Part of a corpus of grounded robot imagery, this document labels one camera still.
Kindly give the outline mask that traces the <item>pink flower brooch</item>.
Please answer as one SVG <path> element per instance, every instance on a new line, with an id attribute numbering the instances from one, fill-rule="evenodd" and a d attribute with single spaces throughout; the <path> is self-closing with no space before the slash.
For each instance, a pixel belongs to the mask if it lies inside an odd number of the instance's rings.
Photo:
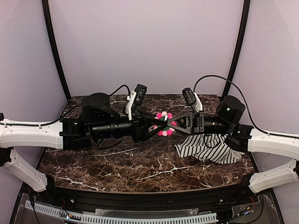
<path id="1" fill-rule="evenodd" d="M 157 112 L 155 115 L 155 119 L 163 121 L 164 122 L 164 126 L 163 129 L 161 129 L 160 131 L 158 131 L 157 135 L 160 137 L 168 137 L 174 134 L 175 129 L 169 126 L 166 126 L 166 122 L 173 118 L 172 113 L 170 112 Z"/>

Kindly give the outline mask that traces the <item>black white striped garment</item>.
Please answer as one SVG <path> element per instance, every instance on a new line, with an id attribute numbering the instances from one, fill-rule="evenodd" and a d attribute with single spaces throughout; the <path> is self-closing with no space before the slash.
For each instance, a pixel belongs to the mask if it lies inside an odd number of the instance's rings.
<path id="1" fill-rule="evenodd" d="M 175 145 L 181 158 L 192 156 L 202 162 L 234 164 L 242 160 L 243 152 L 231 149 L 224 143 L 226 135 L 198 134 L 188 136 L 184 142 Z"/>

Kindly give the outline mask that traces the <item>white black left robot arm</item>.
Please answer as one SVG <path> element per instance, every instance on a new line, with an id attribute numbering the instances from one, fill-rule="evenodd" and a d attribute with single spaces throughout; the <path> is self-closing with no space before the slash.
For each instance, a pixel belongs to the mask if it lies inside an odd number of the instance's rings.
<path id="1" fill-rule="evenodd" d="M 133 111 L 142 103 L 134 91 L 128 96 L 126 115 L 110 106 L 110 96 L 94 93 L 81 101 L 78 118 L 62 116 L 51 122 L 20 122 L 0 116 L 0 166 L 18 177 L 35 192 L 53 191 L 54 180 L 29 165 L 14 147 L 49 147 L 75 150 L 90 147 L 99 140 L 131 136 L 134 142 L 149 140 L 167 126 L 154 115 Z"/>

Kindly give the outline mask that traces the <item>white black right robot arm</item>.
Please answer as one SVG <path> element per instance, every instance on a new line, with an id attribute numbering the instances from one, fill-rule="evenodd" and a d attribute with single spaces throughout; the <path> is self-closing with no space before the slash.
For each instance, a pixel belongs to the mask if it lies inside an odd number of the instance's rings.
<path id="1" fill-rule="evenodd" d="M 187 99 L 193 112 L 168 120 L 168 126 L 189 137 L 176 145 L 181 157 L 193 156 L 201 161 L 219 164 L 238 162 L 246 152 L 270 153 L 291 160 L 268 171 L 247 175 L 242 179 L 253 193 L 299 180 L 299 136 L 271 133 L 239 124 L 245 105 L 233 96 L 226 96 L 216 116 L 204 114 L 197 96 Z"/>

